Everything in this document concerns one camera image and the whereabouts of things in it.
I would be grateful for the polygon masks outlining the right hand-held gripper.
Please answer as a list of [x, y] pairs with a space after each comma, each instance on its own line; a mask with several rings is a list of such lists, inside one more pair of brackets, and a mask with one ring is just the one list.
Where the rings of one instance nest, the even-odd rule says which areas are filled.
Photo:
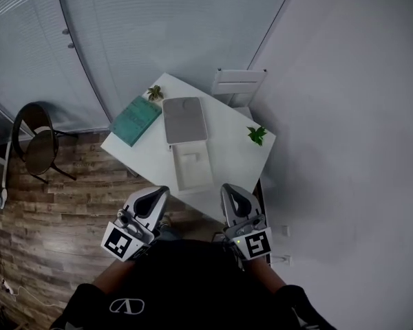
[[243, 261], [270, 254], [271, 228], [255, 196], [239, 186], [223, 184], [220, 197], [226, 218], [224, 246]]

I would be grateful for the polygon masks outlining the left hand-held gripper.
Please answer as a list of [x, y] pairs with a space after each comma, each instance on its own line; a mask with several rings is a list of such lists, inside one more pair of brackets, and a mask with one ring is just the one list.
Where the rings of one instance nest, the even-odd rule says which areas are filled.
[[125, 207], [109, 222], [101, 247], [119, 261], [134, 261], [159, 239], [156, 226], [165, 213], [169, 188], [152, 186], [128, 197]]

